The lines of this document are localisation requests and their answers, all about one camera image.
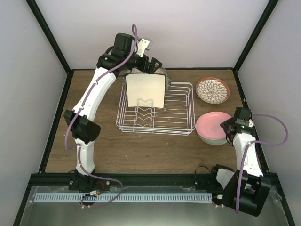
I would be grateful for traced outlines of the floral plate with orange rim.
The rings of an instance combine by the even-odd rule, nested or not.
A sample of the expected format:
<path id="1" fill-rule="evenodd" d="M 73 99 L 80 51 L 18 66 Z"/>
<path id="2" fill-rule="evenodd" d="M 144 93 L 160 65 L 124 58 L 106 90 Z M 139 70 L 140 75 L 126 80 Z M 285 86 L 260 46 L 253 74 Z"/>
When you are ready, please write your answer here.
<path id="1" fill-rule="evenodd" d="M 196 84 L 197 96 L 209 104 L 224 103 L 230 96 L 230 89 L 228 85 L 213 77 L 203 78 Z"/>

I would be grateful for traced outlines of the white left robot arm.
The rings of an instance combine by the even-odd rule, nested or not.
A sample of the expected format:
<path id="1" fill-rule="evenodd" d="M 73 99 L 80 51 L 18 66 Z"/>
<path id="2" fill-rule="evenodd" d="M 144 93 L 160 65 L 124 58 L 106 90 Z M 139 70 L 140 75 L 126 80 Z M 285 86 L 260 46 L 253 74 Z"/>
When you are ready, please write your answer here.
<path id="1" fill-rule="evenodd" d="M 103 53 L 96 64 L 94 76 L 80 101 L 72 110 L 66 110 L 63 117 L 68 125 L 67 133 L 72 133 L 77 148 L 76 171 L 81 174 L 79 184 L 85 190 L 96 185 L 94 144 L 101 127 L 94 123 L 97 109 L 109 87 L 123 70 L 138 69 L 143 73 L 154 73 L 162 63 L 145 55 L 153 42 L 126 33 L 115 36 L 113 46 Z"/>

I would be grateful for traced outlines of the pink round plate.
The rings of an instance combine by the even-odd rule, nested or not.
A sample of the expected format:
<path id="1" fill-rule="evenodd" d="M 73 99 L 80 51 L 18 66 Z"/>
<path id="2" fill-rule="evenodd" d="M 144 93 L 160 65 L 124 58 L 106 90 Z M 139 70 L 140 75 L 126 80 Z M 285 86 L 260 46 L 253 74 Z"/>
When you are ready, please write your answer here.
<path id="1" fill-rule="evenodd" d="M 231 116 L 224 112 L 209 112 L 201 115 L 196 122 L 197 133 L 209 140 L 222 140 L 226 137 L 221 123 L 230 119 Z"/>

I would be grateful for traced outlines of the cream square plate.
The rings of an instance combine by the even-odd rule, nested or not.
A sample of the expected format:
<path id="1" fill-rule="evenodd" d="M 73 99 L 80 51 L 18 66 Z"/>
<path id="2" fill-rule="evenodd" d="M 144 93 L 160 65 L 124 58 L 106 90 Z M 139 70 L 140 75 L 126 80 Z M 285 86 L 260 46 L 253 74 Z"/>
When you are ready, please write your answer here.
<path id="1" fill-rule="evenodd" d="M 163 108 L 165 85 L 164 75 L 147 73 L 127 75 L 127 105 L 129 107 Z"/>

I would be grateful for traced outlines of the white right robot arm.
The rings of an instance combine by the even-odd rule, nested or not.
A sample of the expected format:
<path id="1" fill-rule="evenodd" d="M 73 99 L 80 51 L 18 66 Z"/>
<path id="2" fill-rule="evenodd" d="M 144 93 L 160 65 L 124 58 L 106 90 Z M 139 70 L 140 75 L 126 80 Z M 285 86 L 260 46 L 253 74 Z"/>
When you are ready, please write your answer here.
<path id="1" fill-rule="evenodd" d="M 259 166 L 251 117 L 250 109 L 237 107 L 234 116 L 220 124 L 226 140 L 235 148 L 237 170 L 216 165 L 209 184 L 215 190 L 223 189 L 222 195 L 212 197 L 215 207 L 229 207 L 257 217 L 271 190 L 271 181 L 264 177 Z"/>

